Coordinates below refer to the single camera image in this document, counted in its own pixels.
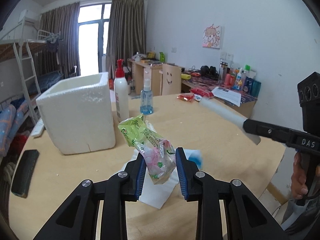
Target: styrofoam box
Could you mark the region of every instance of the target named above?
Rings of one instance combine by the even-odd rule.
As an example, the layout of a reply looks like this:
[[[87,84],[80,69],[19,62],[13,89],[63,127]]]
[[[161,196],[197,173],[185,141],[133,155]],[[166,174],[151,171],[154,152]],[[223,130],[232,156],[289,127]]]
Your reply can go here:
[[[115,146],[107,72],[64,79],[36,102],[52,142],[63,154]]]

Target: glass door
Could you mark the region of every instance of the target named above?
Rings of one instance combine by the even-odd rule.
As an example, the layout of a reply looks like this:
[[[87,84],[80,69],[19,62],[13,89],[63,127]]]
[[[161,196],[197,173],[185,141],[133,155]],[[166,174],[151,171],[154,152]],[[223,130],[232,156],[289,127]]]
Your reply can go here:
[[[102,57],[107,52],[111,4],[97,4],[80,8],[79,59],[81,75],[102,72]]]

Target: bed ladder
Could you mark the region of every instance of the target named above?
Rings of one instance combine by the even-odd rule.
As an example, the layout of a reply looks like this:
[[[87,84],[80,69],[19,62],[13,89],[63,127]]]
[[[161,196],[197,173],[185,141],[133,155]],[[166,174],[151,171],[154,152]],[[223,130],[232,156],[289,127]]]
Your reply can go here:
[[[26,44],[26,49],[27,49],[27,53],[28,53],[28,57],[22,57],[22,47],[24,45],[24,43]],[[22,89],[23,89],[23,94],[24,94],[24,98],[28,103],[29,106],[29,116],[31,117],[31,120],[33,122],[34,125],[36,125],[36,123],[38,122],[38,117],[36,115],[36,112],[34,110],[34,107],[32,105],[32,102],[34,100],[36,100],[40,95],[41,95],[41,91],[40,91],[40,87],[39,87],[39,83],[38,83],[38,79],[37,79],[37,75],[36,75],[36,69],[35,69],[35,64],[33,62],[33,57],[30,51],[30,47],[28,42],[23,42],[22,39],[19,40],[19,53],[17,50],[17,46],[16,43],[13,43],[13,51],[14,54],[16,56],[17,59],[17,63],[18,63],[18,67],[19,67],[19,72],[20,72],[20,77],[21,77],[21,84],[22,84]],[[22,62],[24,60],[30,60],[31,61],[31,68],[32,68],[32,76],[28,77],[27,79],[25,79],[24,74],[23,74],[23,64]],[[28,93],[28,88],[26,85],[26,81],[31,80],[31,79],[35,79],[35,83],[36,83],[36,87],[37,87],[37,91],[38,94],[32,99],[30,99],[29,93]]]

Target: patterned tablecloth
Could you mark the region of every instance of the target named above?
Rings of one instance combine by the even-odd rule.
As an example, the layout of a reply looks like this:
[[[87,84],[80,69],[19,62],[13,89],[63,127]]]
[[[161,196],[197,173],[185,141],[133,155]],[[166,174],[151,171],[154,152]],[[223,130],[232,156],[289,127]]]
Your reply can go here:
[[[194,77],[194,76],[191,76],[191,79],[190,80],[182,80],[182,82],[189,86],[189,87],[197,87],[197,88],[201,88],[207,92],[211,92],[215,87],[222,87],[222,88],[225,88],[225,89],[230,89],[230,90],[233,90],[231,89],[230,86],[225,86],[225,85],[220,85],[218,84],[217,81],[215,80],[212,80],[210,78],[207,78],[207,77]],[[238,92],[241,94],[241,104],[243,103],[248,103],[248,102],[252,102],[252,101],[257,101],[258,99],[243,92],[243,91],[238,91],[238,90],[233,90],[235,92]]]

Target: crumpled plastic bag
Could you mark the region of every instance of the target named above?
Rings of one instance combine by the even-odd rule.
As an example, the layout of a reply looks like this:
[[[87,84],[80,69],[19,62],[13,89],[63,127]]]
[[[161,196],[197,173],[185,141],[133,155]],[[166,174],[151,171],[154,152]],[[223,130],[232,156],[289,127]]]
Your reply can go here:
[[[143,114],[122,121],[118,128],[128,145],[142,154],[153,184],[164,184],[176,167],[171,143],[147,127]]]

